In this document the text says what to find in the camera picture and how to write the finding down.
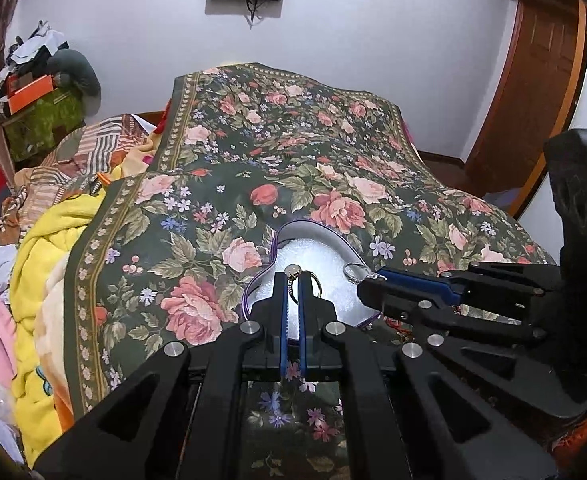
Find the purple heart-shaped jewelry box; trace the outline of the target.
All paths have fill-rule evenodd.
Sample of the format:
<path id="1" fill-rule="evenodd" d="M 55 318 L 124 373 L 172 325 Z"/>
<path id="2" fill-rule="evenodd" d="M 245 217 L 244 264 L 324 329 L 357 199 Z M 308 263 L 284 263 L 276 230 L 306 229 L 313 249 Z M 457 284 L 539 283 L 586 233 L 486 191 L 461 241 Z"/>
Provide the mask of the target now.
<path id="1" fill-rule="evenodd" d="M 272 296 L 275 274 L 287 276 L 285 299 L 287 304 L 287 335 L 299 338 L 298 294 L 300 272 L 311 274 L 312 289 L 319 298 L 330 301 L 338 321 L 361 327 L 378 316 L 357 296 L 357 285 L 371 274 L 355 244 L 327 226 L 310 221 L 295 220 L 282 226 L 271 246 L 269 262 L 246 288 L 242 300 L 242 315 L 248 318 L 254 304 Z"/>

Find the dark floral bed cover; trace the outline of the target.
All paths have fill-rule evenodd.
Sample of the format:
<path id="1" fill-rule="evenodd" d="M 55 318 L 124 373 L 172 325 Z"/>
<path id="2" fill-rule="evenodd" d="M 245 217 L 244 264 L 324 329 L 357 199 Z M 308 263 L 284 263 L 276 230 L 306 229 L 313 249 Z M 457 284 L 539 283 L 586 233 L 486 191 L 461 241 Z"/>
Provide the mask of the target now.
<path id="1" fill-rule="evenodd" d="M 109 185 L 72 248 L 65 367 L 76 421 L 165 344 L 211 344 L 247 321 L 244 292 L 295 220 L 353 242 L 371 274 L 550 264 L 506 212 L 432 174 L 392 103 L 260 64 L 188 74 L 152 163 Z M 380 312 L 353 328 L 394 349 L 413 337 Z M 477 393 L 533 439 L 540 415 Z M 354 479 L 340 384 L 301 372 L 299 338 L 287 335 L 282 377 L 245 382 L 238 421 L 226 479 Z"/>

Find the brown wooden door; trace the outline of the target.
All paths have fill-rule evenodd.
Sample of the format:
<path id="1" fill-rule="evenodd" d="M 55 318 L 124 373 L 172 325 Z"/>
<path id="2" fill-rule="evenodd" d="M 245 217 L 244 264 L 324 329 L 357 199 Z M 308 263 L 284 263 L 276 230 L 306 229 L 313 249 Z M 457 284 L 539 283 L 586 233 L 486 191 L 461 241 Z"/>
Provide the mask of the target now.
<path id="1" fill-rule="evenodd" d="M 465 165 L 475 190 L 519 216 L 543 179 L 543 145 L 570 122 L 587 53 L 582 0 L 518 0 L 493 100 Z"/>

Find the yellow fleece blanket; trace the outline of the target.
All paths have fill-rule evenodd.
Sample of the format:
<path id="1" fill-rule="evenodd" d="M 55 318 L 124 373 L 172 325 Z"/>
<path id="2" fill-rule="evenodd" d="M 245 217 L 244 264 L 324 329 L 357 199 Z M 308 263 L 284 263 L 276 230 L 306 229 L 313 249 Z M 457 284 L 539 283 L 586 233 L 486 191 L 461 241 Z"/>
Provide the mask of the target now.
<path id="1" fill-rule="evenodd" d="M 104 197 L 76 194 L 47 208 L 18 248 L 9 286 L 17 365 L 10 390 L 28 465 L 74 424 L 64 363 L 65 273 Z"/>

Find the striped patchwork quilt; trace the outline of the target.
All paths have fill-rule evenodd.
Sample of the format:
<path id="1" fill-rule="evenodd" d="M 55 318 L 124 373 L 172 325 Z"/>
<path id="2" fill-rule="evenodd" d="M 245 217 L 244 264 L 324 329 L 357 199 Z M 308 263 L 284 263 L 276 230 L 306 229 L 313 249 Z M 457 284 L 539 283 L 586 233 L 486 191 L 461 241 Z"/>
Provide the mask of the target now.
<path id="1" fill-rule="evenodd" d="M 134 114 L 84 126 L 65 136 L 38 166 L 20 170 L 3 200 L 0 246 L 19 244 L 47 211 L 67 198 L 95 194 L 102 177 L 117 180 L 147 169 L 161 128 Z"/>

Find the green cloth covered cabinet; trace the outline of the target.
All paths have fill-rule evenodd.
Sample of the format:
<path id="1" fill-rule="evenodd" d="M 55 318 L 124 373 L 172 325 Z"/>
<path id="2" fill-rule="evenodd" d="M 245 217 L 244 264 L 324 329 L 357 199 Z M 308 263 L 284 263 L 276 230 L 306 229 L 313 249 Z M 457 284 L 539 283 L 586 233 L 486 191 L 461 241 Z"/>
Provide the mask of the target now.
<path id="1" fill-rule="evenodd" d="M 64 136 L 84 125 L 77 89 L 55 89 L 2 123 L 13 162 L 49 153 Z"/>

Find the orange shoe box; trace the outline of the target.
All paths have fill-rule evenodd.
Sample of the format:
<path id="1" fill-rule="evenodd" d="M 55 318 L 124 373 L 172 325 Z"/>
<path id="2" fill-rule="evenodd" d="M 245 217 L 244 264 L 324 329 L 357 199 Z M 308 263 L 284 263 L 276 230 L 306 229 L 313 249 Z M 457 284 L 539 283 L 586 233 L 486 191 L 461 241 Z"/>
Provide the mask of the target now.
<path id="1" fill-rule="evenodd" d="M 16 114 L 26 106 L 36 102 L 47 93 L 54 90 L 53 77 L 51 75 L 43 75 L 42 77 L 30 82 L 26 86 L 17 90 L 9 99 L 8 107 L 10 114 Z"/>

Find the pile of clothes on cabinet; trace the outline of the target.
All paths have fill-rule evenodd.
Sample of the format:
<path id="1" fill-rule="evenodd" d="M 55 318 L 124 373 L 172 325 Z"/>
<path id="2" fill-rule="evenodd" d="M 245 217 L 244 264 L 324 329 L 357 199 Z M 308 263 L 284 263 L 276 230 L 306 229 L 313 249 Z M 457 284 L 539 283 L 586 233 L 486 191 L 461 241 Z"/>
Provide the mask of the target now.
<path id="1" fill-rule="evenodd" d="M 39 21 L 28 39 L 16 37 L 15 43 L 10 46 L 5 64 L 0 70 L 0 87 L 9 75 L 19 72 L 37 58 L 43 58 L 44 54 L 53 56 L 61 48 L 68 47 L 67 38 L 62 32 L 51 28 L 48 21 Z"/>

